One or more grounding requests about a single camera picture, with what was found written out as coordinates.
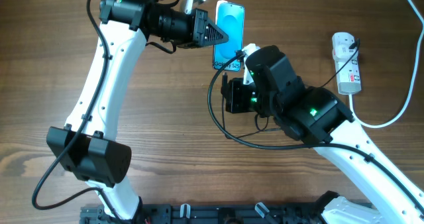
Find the teal Galaxy S25 smartphone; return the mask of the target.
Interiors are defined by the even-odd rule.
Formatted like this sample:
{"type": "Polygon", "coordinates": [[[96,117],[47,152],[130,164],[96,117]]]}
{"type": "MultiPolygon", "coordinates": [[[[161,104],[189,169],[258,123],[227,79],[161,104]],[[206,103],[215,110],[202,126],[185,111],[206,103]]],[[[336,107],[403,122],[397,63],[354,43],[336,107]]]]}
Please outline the teal Galaxy S25 smartphone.
{"type": "Polygon", "coordinates": [[[242,49],[244,16],[244,6],[226,0],[217,2],[215,23],[228,35],[229,40],[214,47],[214,69],[220,69],[242,49]]]}

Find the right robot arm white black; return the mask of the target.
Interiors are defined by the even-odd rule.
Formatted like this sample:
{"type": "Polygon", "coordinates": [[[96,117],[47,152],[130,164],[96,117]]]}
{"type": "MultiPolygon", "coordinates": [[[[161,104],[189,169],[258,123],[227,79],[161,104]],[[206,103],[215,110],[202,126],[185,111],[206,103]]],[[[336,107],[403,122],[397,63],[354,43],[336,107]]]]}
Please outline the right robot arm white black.
{"type": "Polygon", "coordinates": [[[272,117],[286,136],[333,163],[389,223],[422,223],[420,190],[370,140],[352,111],[324,87],[306,87],[276,46],[249,44],[235,52],[251,83],[222,84],[229,113],[272,117]]]}

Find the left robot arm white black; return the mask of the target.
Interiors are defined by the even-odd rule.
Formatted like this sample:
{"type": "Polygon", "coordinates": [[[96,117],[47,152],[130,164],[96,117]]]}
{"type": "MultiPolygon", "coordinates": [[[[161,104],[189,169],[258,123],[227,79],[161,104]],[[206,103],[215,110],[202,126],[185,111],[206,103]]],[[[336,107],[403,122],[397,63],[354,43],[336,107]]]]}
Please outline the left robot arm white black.
{"type": "Polygon", "coordinates": [[[94,222],[145,223],[142,200],[127,171],[131,149],[116,141],[119,113],[133,69],[157,36],[174,48],[202,48],[228,35],[194,3],[206,0],[101,0],[93,23],[99,40],[76,106],[62,128],[51,127],[46,142],[55,164],[97,192],[103,210],[94,222]]]}

